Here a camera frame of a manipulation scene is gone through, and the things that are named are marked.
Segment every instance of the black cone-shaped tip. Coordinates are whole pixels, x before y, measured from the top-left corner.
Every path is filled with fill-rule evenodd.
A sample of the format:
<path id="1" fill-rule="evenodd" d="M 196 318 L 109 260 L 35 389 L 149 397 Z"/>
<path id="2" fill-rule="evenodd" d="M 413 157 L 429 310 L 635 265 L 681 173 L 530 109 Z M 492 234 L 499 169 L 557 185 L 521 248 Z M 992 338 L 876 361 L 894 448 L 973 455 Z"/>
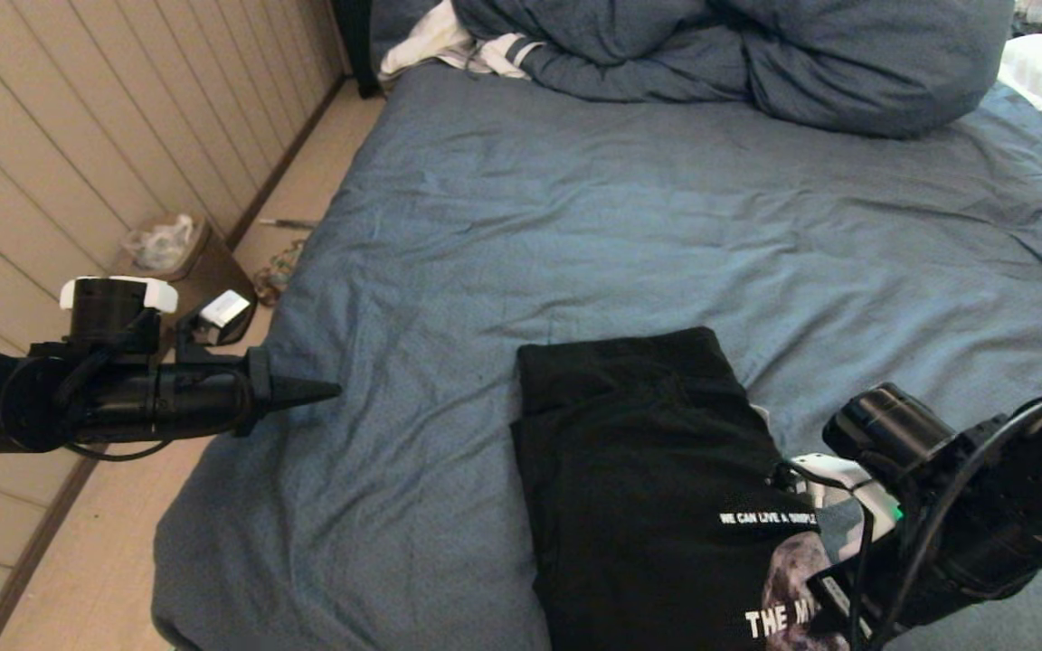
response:
<path id="1" fill-rule="evenodd" d="M 268 405 L 268 411 L 278 411 L 281 408 L 300 407 L 301 404 L 329 400 L 339 396 L 340 391 L 342 391 L 340 384 L 331 382 L 272 375 L 272 400 Z"/>

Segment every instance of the bed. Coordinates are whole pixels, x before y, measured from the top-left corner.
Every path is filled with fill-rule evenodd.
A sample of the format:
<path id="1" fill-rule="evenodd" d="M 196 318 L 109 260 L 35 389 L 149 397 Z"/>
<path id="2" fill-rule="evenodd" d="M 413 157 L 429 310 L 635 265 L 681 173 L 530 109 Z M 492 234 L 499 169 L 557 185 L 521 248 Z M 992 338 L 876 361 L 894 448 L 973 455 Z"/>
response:
<path id="1" fill-rule="evenodd" d="M 402 75 L 266 346 L 340 399 L 207 449 L 162 520 L 178 648 L 547 648 L 516 351 L 710 326 L 786 454 L 894 380 L 957 428 L 1042 392 L 1042 114 L 909 141 L 748 104 Z M 1020 596 L 891 648 L 1042 648 Z"/>

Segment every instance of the baseboard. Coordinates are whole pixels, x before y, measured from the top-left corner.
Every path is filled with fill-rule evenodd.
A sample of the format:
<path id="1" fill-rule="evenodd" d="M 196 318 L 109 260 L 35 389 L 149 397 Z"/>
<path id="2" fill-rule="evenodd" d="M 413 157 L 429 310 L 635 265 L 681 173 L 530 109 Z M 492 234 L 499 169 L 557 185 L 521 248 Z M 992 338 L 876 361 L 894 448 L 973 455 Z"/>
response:
<path id="1" fill-rule="evenodd" d="M 43 559 L 46 549 L 50 547 L 54 534 L 57 534 L 58 527 L 63 526 L 63 520 L 67 519 L 75 499 L 79 497 L 79 493 L 86 485 L 86 479 L 98 465 L 99 461 L 86 457 L 79 458 L 79 461 L 75 462 L 71 474 L 67 475 L 58 494 L 54 496 L 54 502 L 47 507 L 42 522 L 30 536 L 30 543 L 26 544 L 22 556 L 18 557 L 18 562 L 10 570 L 10 576 L 0 593 L 0 635 L 7 627 L 18 601 L 24 596 L 26 584 L 30 582 L 38 564 Z"/>
<path id="2" fill-rule="evenodd" d="M 316 106 L 316 110 L 307 116 L 307 121 L 300 128 L 300 132 L 297 133 L 295 140 L 286 149 L 284 155 L 280 157 L 280 161 L 276 165 L 276 168 L 272 170 L 272 174 L 268 175 L 268 181 L 264 181 L 264 185 L 259 186 L 259 191 L 256 193 L 256 197 L 252 199 L 249 203 L 248 208 L 244 210 L 244 214 L 240 216 L 239 222 L 235 223 L 235 227 L 231 228 L 230 233 L 227 235 L 228 248 L 235 250 L 240 240 L 244 240 L 244 234 L 248 233 L 248 227 L 251 226 L 252 220 L 256 219 L 259 215 L 259 210 L 264 209 L 264 204 L 268 202 L 268 199 L 272 197 L 272 191 L 276 190 L 276 186 L 280 182 L 281 178 L 284 178 L 284 173 L 289 172 L 289 167 L 292 166 L 292 161 L 297 159 L 297 154 L 300 153 L 300 148 L 303 147 L 307 136 L 312 135 L 313 129 L 319 124 L 319 120 L 324 117 L 324 111 L 327 110 L 327 106 L 332 103 L 332 99 L 336 99 L 337 93 L 340 89 L 344 86 L 345 79 L 348 77 L 339 77 L 336 79 L 336 83 L 329 90 L 327 90 L 324 98 L 319 102 L 319 106 Z"/>

